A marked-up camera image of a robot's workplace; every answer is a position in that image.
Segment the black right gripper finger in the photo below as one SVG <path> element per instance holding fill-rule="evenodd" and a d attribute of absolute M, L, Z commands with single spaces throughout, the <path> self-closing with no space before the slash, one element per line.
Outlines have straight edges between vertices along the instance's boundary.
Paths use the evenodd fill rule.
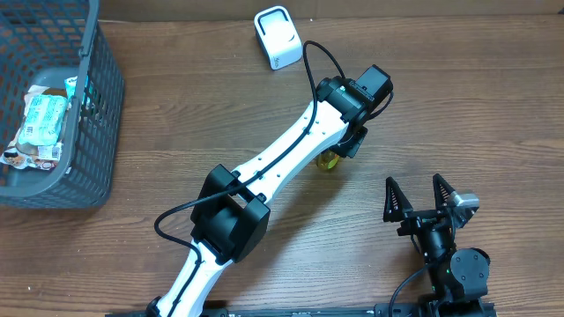
<path fill-rule="evenodd" d="M 384 222 L 401 222 L 413 212 L 413 207 L 404 195 L 397 182 L 390 176 L 385 181 L 385 204 L 382 220 Z"/>
<path fill-rule="evenodd" d="M 434 202 L 437 210 L 452 207 L 456 190 L 439 174 L 433 176 Z"/>

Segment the yellow liquid bottle grey cap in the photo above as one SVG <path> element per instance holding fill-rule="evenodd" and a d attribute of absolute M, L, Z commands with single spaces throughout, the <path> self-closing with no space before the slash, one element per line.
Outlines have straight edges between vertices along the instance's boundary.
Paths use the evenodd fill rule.
<path fill-rule="evenodd" d="M 340 156 L 331 150 L 326 150 L 320 153 L 315 158 L 316 166 L 322 171 L 329 171 L 333 169 L 340 160 Z"/>

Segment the green white Knorr container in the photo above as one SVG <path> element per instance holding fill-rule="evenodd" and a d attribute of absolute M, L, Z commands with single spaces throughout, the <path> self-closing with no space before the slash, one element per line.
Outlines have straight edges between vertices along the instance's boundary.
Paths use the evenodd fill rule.
<path fill-rule="evenodd" d="M 71 98 L 76 94 L 76 86 L 78 82 L 78 77 L 68 77 L 64 80 L 65 91 L 67 95 L 67 100 L 71 100 Z M 83 97 L 86 100 L 85 108 L 89 109 L 91 106 L 91 100 L 89 97 Z"/>

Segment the mint green snack packet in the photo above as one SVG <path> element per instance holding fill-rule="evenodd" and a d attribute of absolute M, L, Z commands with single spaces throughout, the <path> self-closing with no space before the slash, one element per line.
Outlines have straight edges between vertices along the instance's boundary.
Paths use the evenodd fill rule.
<path fill-rule="evenodd" d="M 36 95 L 31 99 L 19 134 L 20 144 L 50 146 L 57 143 L 68 100 L 58 95 Z"/>

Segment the brown printed snack pouch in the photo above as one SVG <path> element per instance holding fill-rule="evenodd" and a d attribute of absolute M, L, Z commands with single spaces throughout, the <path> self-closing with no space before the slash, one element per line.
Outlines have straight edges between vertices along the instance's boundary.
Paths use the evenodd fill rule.
<path fill-rule="evenodd" d="M 31 99 L 36 95 L 58 95 L 66 98 L 66 92 L 55 88 L 41 85 L 32 85 L 24 96 L 25 109 L 23 121 L 19 126 L 16 136 L 9 142 L 7 148 L 1 154 L 1 163 L 14 167 L 18 170 L 27 168 L 50 171 L 54 169 L 60 160 L 62 152 L 62 129 L 56 144 L 50 146 L 33 146 L 30 144 L 20 144 L 19 134 L 26 119 L 26 114 L 31 103 Z"/>

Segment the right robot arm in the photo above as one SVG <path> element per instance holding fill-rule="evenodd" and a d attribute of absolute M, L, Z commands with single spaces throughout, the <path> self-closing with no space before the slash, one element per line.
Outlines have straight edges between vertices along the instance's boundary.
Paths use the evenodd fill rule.
<path fill-rule="evenodd" d="M 409 237 L 424 260 L 424 266 L 394 290 L 387 315 L 495 316 L 494 305 L 481 300 L 488 293 L 489 255 L 480 248 L 456 246 L 456 233 L 478 211 L 479 198 L 471 191 L 455 190 L 438 173 L 433 176 L 433 188 L 434 207 L 415 210 L 393 178 L 385 181 L 382 220 L 398 223 L 397 235 Z M 432 291 L 406 308 L 399 307 L 400 291 L 425 272 Z"/>

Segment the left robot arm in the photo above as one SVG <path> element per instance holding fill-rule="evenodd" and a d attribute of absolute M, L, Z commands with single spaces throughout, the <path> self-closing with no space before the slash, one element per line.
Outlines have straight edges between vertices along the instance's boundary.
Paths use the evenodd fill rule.
<path fill-rule="evenodd" d="M 173 286 L 146 308 L 148 316 L 198 316 L 221 273 L 240 262 L 265 235 L 271 203 L 310 161 L 325 152 L 353 157 L 365 122 L 391 101 L 386 72 L 370 66 L 358 79 L 325 78 L 302 117 L 267 149 L 229 171 L 218 165 L 190 205 L 194 224 Z"/>

